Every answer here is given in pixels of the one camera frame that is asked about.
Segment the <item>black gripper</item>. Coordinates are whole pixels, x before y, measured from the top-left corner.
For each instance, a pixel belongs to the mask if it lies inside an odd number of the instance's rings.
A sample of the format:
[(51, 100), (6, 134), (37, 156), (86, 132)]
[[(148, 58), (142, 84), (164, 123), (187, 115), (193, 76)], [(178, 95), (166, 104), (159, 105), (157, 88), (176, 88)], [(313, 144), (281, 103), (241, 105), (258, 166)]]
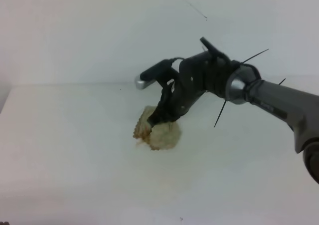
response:
[(162, 88), (160, 101), (149, 116), (151, 127), (178, 120), (205, 92), (221, 98), (225, 96), (226, 82), (233, 72), (233, 64), (205, 37), (200, 41), (207, 51), (181, 60), (178, 79), (169, 81)]

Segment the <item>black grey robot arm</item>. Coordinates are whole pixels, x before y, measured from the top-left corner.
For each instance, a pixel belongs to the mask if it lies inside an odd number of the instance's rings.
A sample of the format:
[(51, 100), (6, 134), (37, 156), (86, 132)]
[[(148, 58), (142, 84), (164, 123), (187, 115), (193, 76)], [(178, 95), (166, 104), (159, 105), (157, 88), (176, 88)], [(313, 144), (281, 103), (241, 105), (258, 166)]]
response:
[(162, 86), (161, 98), (148, 122), (151, 126), (178, 120), (205, 93), (234, 104), (249, 102), (286, 122), (294, 133), (295, 151), (319, 179), (319, 98), (316, 95), (263, 80), (258, 69), (247, 62), (231, 60), (201, 38), (206, 51), (181, 60), (165, 59), (140, 76)]

